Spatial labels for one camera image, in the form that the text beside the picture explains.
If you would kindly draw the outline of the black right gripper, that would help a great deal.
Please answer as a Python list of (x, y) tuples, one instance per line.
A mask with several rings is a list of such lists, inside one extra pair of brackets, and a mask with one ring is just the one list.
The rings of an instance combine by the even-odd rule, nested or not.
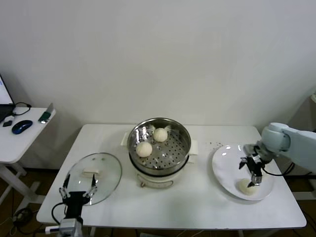
[(262, 161), (259, 157), (246, 157), (241, 158), (239, 163), (239, 169), (242, 169), (247, 165), (249, 172), (251, 173), (251, 179), (247, 187), (259, 186), (262, 182)]

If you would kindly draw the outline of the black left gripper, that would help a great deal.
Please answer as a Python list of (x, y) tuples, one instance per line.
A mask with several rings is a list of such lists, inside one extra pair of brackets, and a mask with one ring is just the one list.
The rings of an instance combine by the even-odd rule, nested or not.
[(90, 197), (97, 191), (97, 180), (93, 174), (91, 187), (87, 192), (68, 192), (69, 179), (70, 175), (67, 175), (63, 186), (59, 188), (59, 193), (63, 199), (63, 203), (67, 206), (66, 219), (74, 219), (81, 216), (82, 207), (89, 203)]

